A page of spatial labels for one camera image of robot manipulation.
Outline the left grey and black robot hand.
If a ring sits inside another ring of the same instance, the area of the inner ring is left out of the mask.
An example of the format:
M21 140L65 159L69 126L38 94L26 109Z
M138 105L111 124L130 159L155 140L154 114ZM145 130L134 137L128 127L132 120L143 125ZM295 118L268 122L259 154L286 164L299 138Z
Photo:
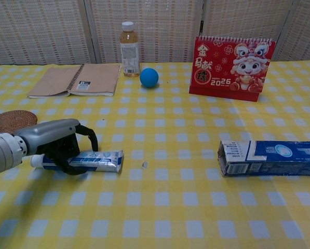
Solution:
M77 119L43 122L14 133L24 140L28 156L44 154L62 172L68 175L80 175L86 170L73 167L68 162L70 158L80 154L76 134L87 136L92 150L99 150L94 130L80 124Z

